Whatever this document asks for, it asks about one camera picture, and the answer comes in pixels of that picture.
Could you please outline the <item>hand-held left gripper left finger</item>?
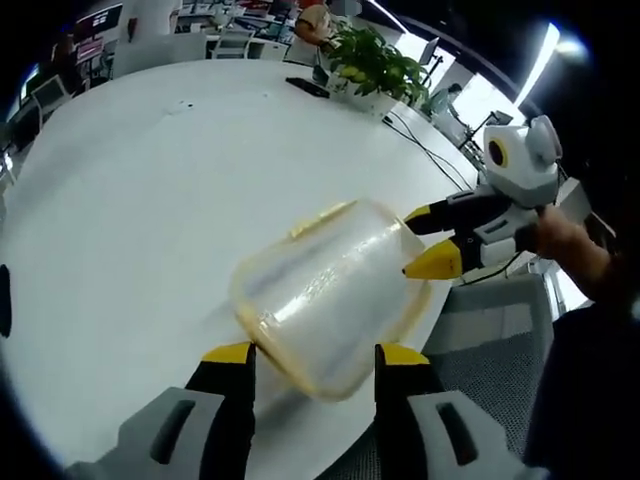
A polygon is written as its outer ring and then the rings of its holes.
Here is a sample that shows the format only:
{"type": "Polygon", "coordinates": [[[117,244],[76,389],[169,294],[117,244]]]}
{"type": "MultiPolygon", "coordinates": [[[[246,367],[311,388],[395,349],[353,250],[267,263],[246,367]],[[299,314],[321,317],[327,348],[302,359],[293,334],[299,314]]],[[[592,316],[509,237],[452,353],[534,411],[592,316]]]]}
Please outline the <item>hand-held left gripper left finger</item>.
{"type": "Polygon", "coordinates": [[[170,387],[126,420],[119,479],[243,479],[255,433],[256,345],[206,353],[182,388],[170,387]]]}

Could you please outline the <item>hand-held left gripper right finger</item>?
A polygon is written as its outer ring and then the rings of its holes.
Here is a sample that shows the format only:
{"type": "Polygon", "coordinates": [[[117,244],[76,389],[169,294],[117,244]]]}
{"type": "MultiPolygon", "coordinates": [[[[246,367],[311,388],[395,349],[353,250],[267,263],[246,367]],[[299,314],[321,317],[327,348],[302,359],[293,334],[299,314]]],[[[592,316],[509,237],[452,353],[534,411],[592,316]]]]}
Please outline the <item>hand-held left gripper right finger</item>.
{"type": "Polygon", "coordinates": [[[501,479],[503,429],[425,356],[375,346],[375,438],[384,479],[501,479]]]}

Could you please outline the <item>person's right hand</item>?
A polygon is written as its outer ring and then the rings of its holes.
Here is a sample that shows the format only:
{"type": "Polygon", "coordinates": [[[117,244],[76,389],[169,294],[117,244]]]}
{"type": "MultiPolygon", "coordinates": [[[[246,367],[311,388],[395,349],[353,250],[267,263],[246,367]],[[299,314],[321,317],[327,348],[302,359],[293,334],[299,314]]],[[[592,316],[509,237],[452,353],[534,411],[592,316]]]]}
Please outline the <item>person's right hand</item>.
{"type": "Polygon", "coordinates": [[[555,206],[538,211],[534,229],[534,252],[560,264],[608,264],[610,254],[592,241],[586,230],[569,220],[555,206]]]}

